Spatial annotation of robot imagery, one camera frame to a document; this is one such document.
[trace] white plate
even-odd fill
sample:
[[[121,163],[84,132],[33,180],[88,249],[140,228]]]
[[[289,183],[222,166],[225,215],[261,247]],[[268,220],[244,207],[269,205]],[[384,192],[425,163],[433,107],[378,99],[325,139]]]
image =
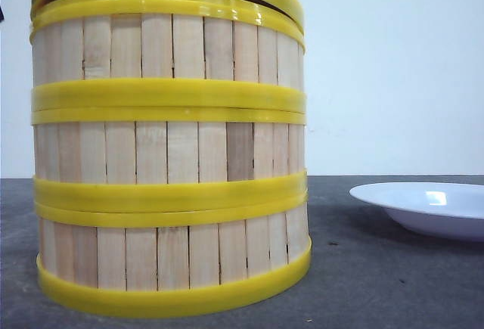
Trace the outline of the white plate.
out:
[[[359,185],[349,193],[384,207],[411,231],[484,242],[484,185],[378,183]]]

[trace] wooden bucket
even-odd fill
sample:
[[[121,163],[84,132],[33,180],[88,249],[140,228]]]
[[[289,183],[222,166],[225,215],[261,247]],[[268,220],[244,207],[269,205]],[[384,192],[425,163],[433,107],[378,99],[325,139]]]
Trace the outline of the wooden bucket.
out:
[[[33,0],[49,297],[198,315],[306,273],[302,14],[297,0]]]

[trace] white wall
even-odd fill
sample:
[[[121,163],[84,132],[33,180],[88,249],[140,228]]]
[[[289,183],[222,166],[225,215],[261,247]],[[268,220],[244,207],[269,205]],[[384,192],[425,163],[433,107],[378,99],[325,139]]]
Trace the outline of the white wall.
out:
[[[484,0],[300,1],[310,174],[484,174]],[[28,177],[29,0],[2,8],[2,177]]]

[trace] white backdrop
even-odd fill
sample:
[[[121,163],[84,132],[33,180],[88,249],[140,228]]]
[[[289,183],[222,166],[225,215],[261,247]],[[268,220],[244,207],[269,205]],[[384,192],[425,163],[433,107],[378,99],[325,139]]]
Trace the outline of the white backdrop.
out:
[[[484,174],[484,0],[300,1],[310,174]],[[29,0],[2,9],[2,177],[24,178]]]

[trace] gray surface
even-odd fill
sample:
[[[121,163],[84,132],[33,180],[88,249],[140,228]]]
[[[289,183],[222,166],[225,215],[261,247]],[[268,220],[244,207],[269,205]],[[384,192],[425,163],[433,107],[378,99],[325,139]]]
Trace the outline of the gray surface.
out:
[[[425,237],[348,195],[386,181],[483,184],[482,176],[310,177],[312,266],[298,285],[195,318],[105,318],[59,306],[36,284],[32,183],[2,181],[2,328],[484,328],[484,244]]]

